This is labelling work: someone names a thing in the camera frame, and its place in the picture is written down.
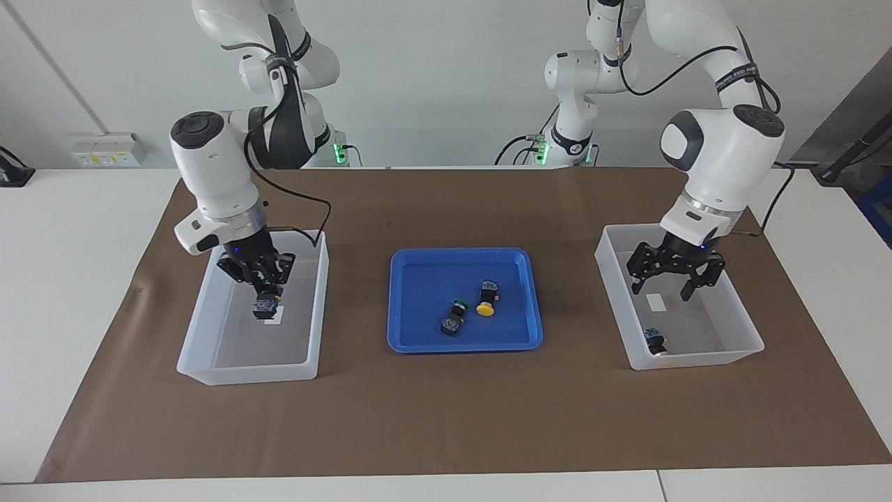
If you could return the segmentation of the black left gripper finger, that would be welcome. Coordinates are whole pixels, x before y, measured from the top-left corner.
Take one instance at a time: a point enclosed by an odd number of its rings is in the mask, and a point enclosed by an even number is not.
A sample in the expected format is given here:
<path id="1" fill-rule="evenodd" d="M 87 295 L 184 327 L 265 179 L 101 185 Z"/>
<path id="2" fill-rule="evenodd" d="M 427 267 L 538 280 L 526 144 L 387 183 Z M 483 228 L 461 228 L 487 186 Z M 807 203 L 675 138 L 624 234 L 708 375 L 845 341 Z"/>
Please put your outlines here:
<path id="1" fill-rule="evenodd" d="M 689 301 L 700 288 L 716 285 L 724 266 L 725 260 L 721 253 L 710 253 L 703 259 L 683 259 L 683 271 L 688 274 L 689 279 L 679 293 L 682 301 Z"/>
<path id="2" fill-rule="evenodd" d="M 631 292 L 638 295 L 643 289 L 644 283 L 650 278 L 662 273 L 662 264 L 660 261 L 661 251 L 659 248 L 652 247 L 650 244 L 640 244 L 630 256 L 626 269 L 633 282 L 631 283 Z"/>

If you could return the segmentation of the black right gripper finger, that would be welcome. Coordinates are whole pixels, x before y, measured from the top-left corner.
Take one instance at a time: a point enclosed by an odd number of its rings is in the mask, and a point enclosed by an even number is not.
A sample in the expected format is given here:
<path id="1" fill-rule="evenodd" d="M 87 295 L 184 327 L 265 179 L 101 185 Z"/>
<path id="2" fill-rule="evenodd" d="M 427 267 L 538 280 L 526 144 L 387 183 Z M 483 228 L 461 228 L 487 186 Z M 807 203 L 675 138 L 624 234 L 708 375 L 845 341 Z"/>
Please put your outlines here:
<path id="1" fill-rule="evenodd" d="M 254 261 L 239 261 L 229 254 L 221 254 L 217 260 L 217 267 L 235 282 L 249 284 L 258 296 L 270 293 L 270 283 L 266 273 L 258 269 Z"/>
<path id="2" fill-rule="evenodd" d="M 275 288 L 273 293 L 277 298 L 281 298 L 283 295 L 284 285 L 289 280 L 295 261 L 296 255 L 293 253 L 276 253 L 272 257 L 270 283 Z"/>

